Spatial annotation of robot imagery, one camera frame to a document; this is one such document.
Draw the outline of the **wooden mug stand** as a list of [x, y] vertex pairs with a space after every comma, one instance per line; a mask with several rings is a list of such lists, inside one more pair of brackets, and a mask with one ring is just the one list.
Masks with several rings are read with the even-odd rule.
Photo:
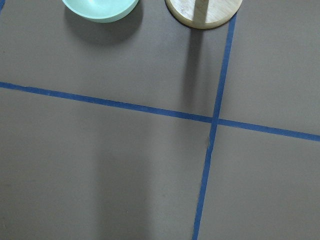
[[180, 23], [195, 29], [213, 29], [227, 23], [239, 10], [242, 0], [166, 0]]

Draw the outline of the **mint green bowl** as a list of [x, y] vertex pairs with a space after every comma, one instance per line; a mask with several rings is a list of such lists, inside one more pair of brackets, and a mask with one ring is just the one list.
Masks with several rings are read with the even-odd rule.
[[95, 23], [112, 23], [126, 17], [138, 0], [62, 0], [76, 15]]

